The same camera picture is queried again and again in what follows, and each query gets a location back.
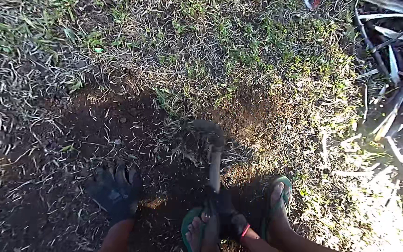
green flip-flop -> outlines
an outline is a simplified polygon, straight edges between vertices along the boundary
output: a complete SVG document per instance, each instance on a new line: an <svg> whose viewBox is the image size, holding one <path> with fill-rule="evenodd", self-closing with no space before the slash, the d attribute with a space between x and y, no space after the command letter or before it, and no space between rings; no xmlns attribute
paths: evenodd
<svg viewBox="0 0 403 252"><path fill-rule="evenodd" d="M265 213L263 215L262 222L260 225L260 237L266 241L267 241L267 227L268 227L268 223L270 222L270 216L272 216L278 210L278 208L281 207L280 204L276 204L273 208L271 208L271 206L270 206L271 194L273 193L275 185L278 182L284 183L284 189L281 192L281 197L284 201L283 206L286 208L287 215L289 215L289 213L290 213L289 198L290 198L290 195L292 195L292 193L293 193L293 187L291 185L290 180L286 176L277 176L275 179L273 179L271 181L270 187L267 190L267 193L265 195L265 200L266 200L265 209L264 209Z"/></svg>
<svg viewBox="0 0 403 252"><path fill-rule="evenodd" d="M189 245L189 241L186 238L186 233L189 232L188 226L189 226L189 224L192 223L192 221L194 220L194 217L198 216L201 218L202 211L203 211L202 207L196 207L196 208L189 210L189 212L187 212L186 216L184 216L183 222L181 224L181 236L183 237L183 242L184 242L184 245L186 246L188 252L198 252L198 251L192 251L191 246ZM204 223L202 223L201 225L202 226L201 226L201 230L200 230L200 235L198 237L199 244L201 244L201 240L203 239L204 227L205 227Z"/></svg>

pile of wood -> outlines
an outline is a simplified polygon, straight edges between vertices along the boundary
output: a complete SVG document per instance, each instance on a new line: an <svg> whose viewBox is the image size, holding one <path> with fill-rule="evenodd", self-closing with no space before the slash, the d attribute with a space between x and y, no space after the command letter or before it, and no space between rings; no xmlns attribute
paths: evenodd
<svg viewBox="0 0 403 252"><path fill-rule="evenodd" d="M359 78L381 73L389 80L377 98L370 101L373 105L383 104L373 106L380 111L379 116L368 119L366 124L375 141L389 145L403 166L403 1L365 1L355 4L355 23L376 61L376 69Z"/></svg>

soil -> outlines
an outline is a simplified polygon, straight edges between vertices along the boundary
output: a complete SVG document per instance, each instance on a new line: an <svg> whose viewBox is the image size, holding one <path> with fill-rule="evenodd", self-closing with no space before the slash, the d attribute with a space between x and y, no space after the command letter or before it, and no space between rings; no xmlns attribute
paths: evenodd
<svg viewBox="0 0 403 252"><path fill-rule="evenodd" d="M0 251L98 250L109 220L85 192L85 181L97 166L113 165L116 158L138 167L145 185L130 251L185 251L181 222L205 198L207 169L171 159L171 148L155 149L166 113L155 108L153 98L87 88L67 104L46 104L63 117L56 126L37 123L33 132L42 143L0 177ZM12 161L34 140L28 132L19 135ZM43 147L54 151L40 151ZM264 205L261 184L254 178L231 188L235 206L254 227Z"/></svg>

bare foot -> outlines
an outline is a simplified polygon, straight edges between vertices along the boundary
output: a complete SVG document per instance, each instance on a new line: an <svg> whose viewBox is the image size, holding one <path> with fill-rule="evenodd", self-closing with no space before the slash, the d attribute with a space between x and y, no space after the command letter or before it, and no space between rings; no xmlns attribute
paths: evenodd
<svg viewBox="0 0 403 252"><path fill-rule="evenodd" d="M205 245L200 239L200 232L202 225L208 221L209 216L207 216L205 213L201 213L201 219L199 217L194 217L192 223L187 227L189 232L186 233L186 238L191 246L192 252L200 252L205 250Z"/></svg>
<svg viewBox="0 0 403 252"><path fill-rule="evenodd" d="M269 244L272 247L278 247L277 240L280 239L285 233L294 232L290 227L287 210L284 199L282 198L282 191L284 190L284 183L278 182L274 185L274 190L270 196L270 208L275 209L270 216L271 220L267 229L267 237ZM292 200L292 195L289 195L289 203Z"/></svg>

dead grass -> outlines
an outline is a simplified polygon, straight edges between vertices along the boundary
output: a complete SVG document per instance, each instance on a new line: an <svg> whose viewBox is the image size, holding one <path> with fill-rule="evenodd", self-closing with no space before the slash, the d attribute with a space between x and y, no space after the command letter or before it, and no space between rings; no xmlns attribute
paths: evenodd
<svg viewBox="0 0 403 252"><path fill-rule="evenodd" d="M0 155L28 132L26 156L38 150L65 164L32 131L47 122L56 137L63 115L55 105L86 86L126 97L152 90L156 108L169 114L153 136L152 159L167 153L202 166L202 152L184 140L186 123L212 120L231 141L222 170L227 186L289 175L300 234L339 250L385 244L371 227L376 217L359 207L370 199L357 192L360 184L330 175L355 170L349 154L334 147L321 155L325 135L330 146L359 119L358 41L347 4L325 1L311 13L302 1L0 2ZM162 200L144 204L157 208Z"/></svg>

